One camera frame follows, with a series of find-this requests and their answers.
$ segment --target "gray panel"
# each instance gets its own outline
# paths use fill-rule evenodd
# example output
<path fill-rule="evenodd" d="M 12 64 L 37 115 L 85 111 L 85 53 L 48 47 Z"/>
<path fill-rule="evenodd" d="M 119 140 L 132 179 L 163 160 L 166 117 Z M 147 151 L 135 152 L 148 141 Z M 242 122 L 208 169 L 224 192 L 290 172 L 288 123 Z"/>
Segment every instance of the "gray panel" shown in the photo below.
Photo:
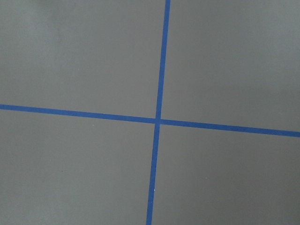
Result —
<path fill-rule="evenodd" d="M 160 133 L 153 225 L 300 224 L 300 138 Z"/>
<path fill-rule="evenodd" d="M 0 224 L 145 224 L 153 125 L 0 111 Z"/>
<path fill-rule="evenodd" d="M 173 0 L 163 118 L 299 131 L 300 1 Z"/>
<path fill-rule="evenodd" d="M 154 117 L 164 2 L 0 0 L 0 102 Z"/>

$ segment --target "blue painter's tape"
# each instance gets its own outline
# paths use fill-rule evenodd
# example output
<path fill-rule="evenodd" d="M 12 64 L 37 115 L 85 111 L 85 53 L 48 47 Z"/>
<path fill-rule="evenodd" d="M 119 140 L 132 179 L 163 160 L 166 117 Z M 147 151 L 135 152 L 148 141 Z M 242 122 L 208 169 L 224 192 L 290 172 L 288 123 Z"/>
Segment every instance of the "blue painter's tape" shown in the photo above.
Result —
<path fill-rule="evenodd" d="M 161 120 L 161 124 L 180 126 L 180 127 L 190 127 L 190 128 L 204 128 L 213 130 L 227 130 L 235 132 L 245 132 L 254 134 L 265 134 L 265 135 L 279 135 L 279 136 L 289 136 L 289 137 L 300 137 L 300 132 L 288 131 L 288 130 L 273 130 L 255 127 L 239 127 L 239 126 L 229 126 L 211 123 L 197 123 L 188 121 L 178 121 L 178 120 Z"/>
<path fill-rule="evenodd" d="M 171 4 L 170 0 L 165 1 L 165 16 L 164 16 L 163 37 L 162 37 L 161 54 L 160 54 L 156 115 L 155 115 L 156 122 L 155 122 L 154 137 L 153 137 L 153 149 L 152 149 L 146 225 L 152 224 L 156 166 L 157 166 L 157 159 L 158 159 L 159 129 L 160 129 L 161 108 L 162 108 L 162 103 L 163 103 L 163 92 L 164 92 L 165 57 L 166 57 L 166 51 L 167 51 L 170 4 Z"/>
<path fill-rule="evenodd" d="M 94 112 L 80 112 L 80 111 L 70 111 L 70 110 L 60 110 L 60 109 L 36 108 L 36 107 L 19 106 L 19 105 L 0 104 L 0 109 L 31 112 L 31 113 L 45 113 L 45 114 L 54 114 L 54 115 L 88 117 L 88 118 L 97 118 L 97 119 L 106 119 L 106 120 L 121 120 L 121 121 L 152 123 L 152 124 L 155 123 L 155 119 L 153 118 L 113 115 L 113 114 L 94 113 Z"/>

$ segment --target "vertical blue tape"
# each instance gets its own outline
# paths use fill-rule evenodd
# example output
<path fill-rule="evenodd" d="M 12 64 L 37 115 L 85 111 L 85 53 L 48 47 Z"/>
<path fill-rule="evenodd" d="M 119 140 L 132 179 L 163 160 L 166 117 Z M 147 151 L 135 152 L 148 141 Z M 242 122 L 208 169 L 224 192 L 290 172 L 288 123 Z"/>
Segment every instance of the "vertical blue tape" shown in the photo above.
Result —
<path fill-rule="evenodd" d="M 166 50 L 167 50 L 170 4 L 171 4 L 170 0 L 165 1 L 165 16 L 164 16 L 163 37 L 162 37 L 161 54 L 160 54 L 156 116 L 155 116 L 155 126 L 154 126 L 146 225 L 152 224 L 156 166 L 157 166 L 157 159 L 158 159 L 159 130 L 160 130 L 161 108 L 162 108 L 163 92 L 164 92 L 165 57 L 166 57 Z"/>

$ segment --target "blue tape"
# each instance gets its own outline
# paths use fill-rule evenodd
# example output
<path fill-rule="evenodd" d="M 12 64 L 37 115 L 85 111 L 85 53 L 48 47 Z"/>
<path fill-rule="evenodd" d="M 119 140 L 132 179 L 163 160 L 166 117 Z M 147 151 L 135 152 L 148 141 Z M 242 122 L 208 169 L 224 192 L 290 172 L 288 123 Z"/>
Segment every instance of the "blue tape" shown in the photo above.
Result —
<path fill-rule="evenodd" d="M 264 129 L 255 127 L 239 127 L 212 123 L 199 123 L 199 122 L 189 122 L 180 120 L 157 120 L 154 118 L 145 117 L 135 117 L 135 116 L 123 116 L 114 114 L 104 114 L 104 113 L 94 113 L 94 112 L 80 112 L 80 111 L 70 111 L 70 110 L 60 110 L 60 109 L 48 109 L 48 108 L 37 108 L 19 105 L 2 105 L 0 104 L 0 110 L 12 110 L 30 113 L 43 113 L 43 114 L 54 114 L 54 115 L 64 115 L 64 116 L 78 116 L 78 117 L 88 117 L 96 119 L 106 119 L 106 120 L 121 120 L 139 123 L 151 123 L 151 124 L 162 124 L 169 126 L 178 127 L 190 127 L 190 128 L 203 128 L 203 129 L 213 129 L 213 130 L 226 130 L 244 133 L 254 133 L 254 134 L 264 134 L 264 135 L 278 135 L 278 136 L 289 136 L 289 137 L 300 137 L 300 132 L 289 131 L 289 130 L 274 130 L 274 129 Z"/>
<path fill-rule="evenodd" d="M 106 120 L 121 120 L 121 121 L 152 123 L 152 124 L 155 123 L 155 119 L 153 118 L 113 115 L 113 114 L 94 113 L 94 112 L 79 112 L 79 111 L 60 110 L 60 109 L 36 108 L 36 107 L 18 106 L 18 105 L 0 104 L 0 109 L 30 112 L 30 113 L 45 113 L 45 114 L 55 114 L 55 115 L 64 115 L 64 116 L 88 117 L 88 118 L 97 118 L 97 119 L 106 119 Z"/>
<path fill-rule="evenodd" d="M 239 126 L 187 122 L 187 121 L 178 121 L 178 120 L 161 120 L 160 123 L 163 125 L 171 125 L 171 126 L 179 126 L 179 127 L 204 128 L 204 129 L 227 130 L 227 131 L 235 131 L 235 132 L 254 133 L 254 134 L 300 137 L 300 132 L 297 131 L 273 130 L 273 129 L 264 129 L 264 128 L 255 128 L 255 127 L 239 127 Z"/>
<path fill-rule="evenodd" d="M 153 137 L 153 149 L 152 149 L 146 225 L 152 224 L 155 177 L 156 177 L 156 167 L 157 167 L 157 159 L 158 159 L 159 129 L 160 129 L 161 108 L 162 108 L 162 103 L 163 103 L 163 92 L 164 92 L 165 57 L 166 57 L 166 51 L 167 51 L 170 4 L 171 4 L 170 0 L 165 1 L 165 16 L 164 16 L 163 37 L 162 37 L 161 54 L 160 54 L 158 90 L 157 90 L 157 101 L 156 101 L 156 115 L 155 115 L 156 122 L 155 122 L 155 126 L 154 126 L 154 137 Z"/>

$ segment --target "gray surface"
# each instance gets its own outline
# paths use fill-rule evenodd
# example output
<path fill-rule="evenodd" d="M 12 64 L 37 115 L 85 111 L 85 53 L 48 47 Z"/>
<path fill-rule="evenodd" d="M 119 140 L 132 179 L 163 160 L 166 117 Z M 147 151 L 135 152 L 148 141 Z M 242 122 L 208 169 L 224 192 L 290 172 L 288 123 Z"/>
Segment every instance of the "gray surface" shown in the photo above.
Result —
<path fill-rule="evenodd" d="M 0 0 L 0 102 L 154 117 L 164 6 Z"/>
<path fill-rule="evenodd" d="M 0 111 L 0 224 L 145 224 L 153 125 Z"/>
<path fill-rule="evenodd" d="M 300 224 L 300 139 L 162 126 L 153 225 Z"/>
<path fill-rule="evenodd" d="M 162 117 L 300 128 L 300 1 L 173 0 Z"/>

